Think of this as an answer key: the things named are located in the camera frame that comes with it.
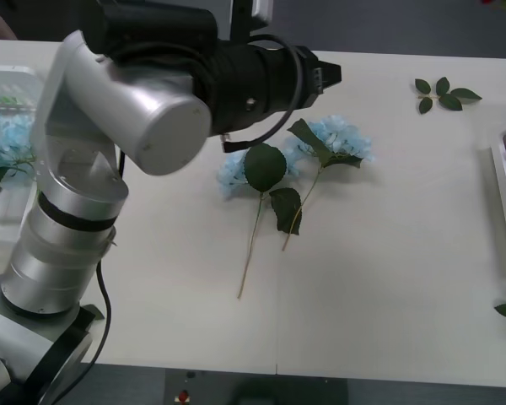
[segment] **white table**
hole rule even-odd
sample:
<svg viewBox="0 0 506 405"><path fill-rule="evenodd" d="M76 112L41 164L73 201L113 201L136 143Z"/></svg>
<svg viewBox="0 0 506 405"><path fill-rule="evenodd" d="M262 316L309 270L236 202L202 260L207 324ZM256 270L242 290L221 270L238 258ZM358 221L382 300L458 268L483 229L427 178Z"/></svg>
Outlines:
<svg viewBox="0 0 506 405"><path fill-rule="evenodd" d="M0 42L0 64L45 75L56 48ZM241 301L256 202L219 195L218 140L166 177L128 162L100 361L506 386L506 320L493 309L506 300L506 230L487 145L506 127L506 60L319 56L342 65L343 84L293 118L343 114L376 162L326 172L285 253L266 212ZM414 78L441 76L484 101L419 116ZM303 169L300 190L315 170ZM95 283L84 302L103 307Z"/></svg>

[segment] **blue hydrangea flower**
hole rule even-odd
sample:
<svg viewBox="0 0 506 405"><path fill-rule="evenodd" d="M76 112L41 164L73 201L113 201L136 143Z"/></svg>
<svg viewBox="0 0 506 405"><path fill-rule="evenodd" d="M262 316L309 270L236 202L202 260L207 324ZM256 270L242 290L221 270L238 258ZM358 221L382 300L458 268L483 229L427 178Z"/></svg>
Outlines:
<svg viewBox="0 0 506 405"><path fill-rule="evenodd" d="M216 177L219 189L225 198L232 197L237 188L247 185L244 167L246 153L246 150L240 150L239 152L228 154L225 163L219 169ZM282 151L282 153L285 156L285 160L287 160L287 175L298 175L298 168L296 167L298 159L295 159L293 154L286 154L285 151Z"/></svg>
<svg viewBox="0 0 506 405"><path fill-rule="evenodd" d="M371 140L362 138L358 127L349 124L341 116L328 116L318 122L308 122L315 136L335 154L350 154L360 159L373 161ZM294 150L296 154L315 155L314 150L296 137L287 142L285 150Z"/></svg>
<svg viewBox="0 0 506 405"><path fill-rule="evenodd" d="M34 179L32 162L35 156L30 145L32 116L0 115L0 167L9 167L0 183L1 188L13 188Z"/></svg>
<svg viewBox="0 0 506 405"><path fill-rule="evenodd" d="M247 184L244 168L245 151L228 154L225 163L219 169L217 179L219 189L225 198L232 196L234 190Z"/></svg>

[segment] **robotic arm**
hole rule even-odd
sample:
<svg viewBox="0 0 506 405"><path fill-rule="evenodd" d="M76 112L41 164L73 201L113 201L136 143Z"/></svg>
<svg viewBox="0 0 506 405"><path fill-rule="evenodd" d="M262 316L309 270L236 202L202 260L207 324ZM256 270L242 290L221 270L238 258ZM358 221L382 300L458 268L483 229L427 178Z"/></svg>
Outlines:
<svg viewBox="0 0 506 405"><path fill-rule="evenodd" d="M115 0L83 8L83 34L62 44L40 99L40 193L0 276L0 404L53 404L91 344L93 316L78 302L127 198L116 147L145 173L166 175L207 138L308 107L341 81L338 66L306 48L218 40L206 10Z"/></svg>

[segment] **floor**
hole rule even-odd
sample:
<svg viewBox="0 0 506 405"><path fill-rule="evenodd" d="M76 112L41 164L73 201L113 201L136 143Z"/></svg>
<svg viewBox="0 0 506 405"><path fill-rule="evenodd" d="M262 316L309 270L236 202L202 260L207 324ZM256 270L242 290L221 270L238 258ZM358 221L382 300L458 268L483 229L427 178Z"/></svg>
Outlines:
<svg viewBox="0 0 506 405"><path fill-rule="evenodd" d="M229 2L173 1L204 4L223 21ZM13 11L0 0L0 13L20 39L60 41L77 27L76 2L13 0L17 8ZM275 0L274 4L269 31L314 50L506 58L506 10L485 6L481 0ZM54 18L47 19L49 14ZM165 403L173 403L174 392L183 386L183 374L182 370L99 365L63 404L156 405L164 403L164 397L170 398ZM215 374L207 378L220 382L211 384L211 391L205 391L202 401L194 403L213 403L211 393L224 392L229 381L240 378ZM506 405L506 389L355 380L348 381L341 396L332 402Z"/></svg>

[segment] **silver robot arm segment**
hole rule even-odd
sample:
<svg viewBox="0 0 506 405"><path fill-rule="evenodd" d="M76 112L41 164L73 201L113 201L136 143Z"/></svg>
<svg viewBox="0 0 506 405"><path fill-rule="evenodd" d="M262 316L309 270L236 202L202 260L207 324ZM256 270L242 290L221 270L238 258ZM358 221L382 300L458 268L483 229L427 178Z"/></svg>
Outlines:
<svg viewBox="0 0 506 405"><path fill-rule="evenodd" d="M2 281L21 310L56 314L78 303L127 198L118 146L141 170L164 175L189 163L211 131L186 73L117 67L70 35L42 95L33 143L38 204Z"/></svg>
<svg viewBox="0 0 506 405"><path fill-rule="evenodd" d="M62 44L31 133L38 202L0 276L0 392L20 381L34 392L19 396L37 398L20 403L48 405L71 382L92 342L78 302L128 193L116 146L150 175L189 163L211 132L192 85L187 73L117 67L80 32Z"/></svg>

